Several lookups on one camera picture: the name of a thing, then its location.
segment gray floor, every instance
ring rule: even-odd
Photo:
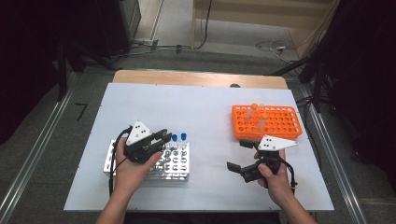
[[[184,44],[182,42],[170,43],[169,38],[165,38],[165,33],[169,32],[169,29],[163,29],[163,27],[163,25],[159,26],[156,35],[160,41],[163,43],[168,41],[166,44]],[[287,33],[282,32],[283,35],[276,36],[279,34],[278,28],[276,30],[271,35],[263,35],[262,40],[289,38]],[[251,45],[248,48],[236,47],[244,49],[244,53],[241,54],[237,54],[238,51],[234,50],[233,52],[227,51],[222,45],[213,44],[212,38],[214,37],[210,36],[206,47],[212,44],[213,48],[219,46],[218,49],[211,50],[213,48],[210,47],[201,51],[186,50],[180,54],[167,50],[150,54],[126,55],[112,59],[111,62],[124,69],[205,71],[255,76],[270,74],[285,65],[285,62],[275,57],[272,52],[264,52]],[[238,39],[229,41],[233,42],[233,45],[240,45]],[[289,60],[295,60],[292,54],[287,57]],[[93,62],[88,62],[84,74],[77,74],[78,80],[72,89],[70,100],[8,223],[93,223],[96,220],[98,213],[66,213],[63,208],[106,84],[111,82],[113,76],[114,71],[108,71]],[[296,74],[291,72],[283,77],[288,81],[295,99],[303,98],[302,85],[297,81]],[[21,165],[34,147],[35,140],[56,106],[57,94],[58,88],[55,87],[29,114],[11,139],[0,146],[0,193],[2,197],[21,169]],[[78,117],[82,108],[76,103],[88,105],[80,120]],[[368,223],[394,223],[396,220],[395,192],[390,187],[386,175],[371,164],[350,159],[354,150],[348,142],[340,119],[332,115],[326,105],[321,107],[322,116],[338,157],[346,169]],[[315,213],[318,222],[353,223],[311,116],[307,116],[306,127],[312,132],[313,139],[318,145],[323,177],[328,182],[327,187],[335,208],[332,212]]]

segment table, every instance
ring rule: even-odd
[[[162,128],[172,133],[186,132],[191,142],[191,171],[189,181],[184,183],[145,182],[134,194],[128,210],[279,210],[266,189],[255,182],[245,183],[240,175],[229,172],[226,161],[242,166],[254,163],[254,150],[240,147],[232,135],[229,105],[254,101],[296,107],[282,77],[119,71],[113,81],[107,86],[64,210],[101,211],[105,207],[108,177],[103,174],[103,164],[109,142],[136,119],[154,132]],[[242,88],[227,88],[233,83]],[[296,197],[307,210],[333,210],[306,133],[297,141],[300,145],[286,152],[299,182]]]
[[[210,0],[194,0],[191,46],[195,20],[206,19]],[[300,58],[307,55],[327,29],[339,0],[214,0],[210,20],[233,21],[289,27],[290,37]]]

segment human hand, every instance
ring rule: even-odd
[[[286,160],[285,149],[279,150],[279,156]],[[259,155],[256,153],[254,158],[258,159]],[[258,183],[260,186],[268,188],[268,193],[274,203],[282,207],[290,197],[294,197],[289,184],[287,167],[284,163],[280,164],[276,175],[263,163],[258,168],[260,173],[267,179],[267,183],[264,179],[259,179]]]
[[[154,153],[144,164],[131,162],[125,159],[123,154],[126,138],[122,137],[117,145],[116,164],[120,164],[116,170],[116,186],[114,191],[122,191],[123,194],[132,197],[134,192],[146,177],[149,169],[160,159],[162,152]]]

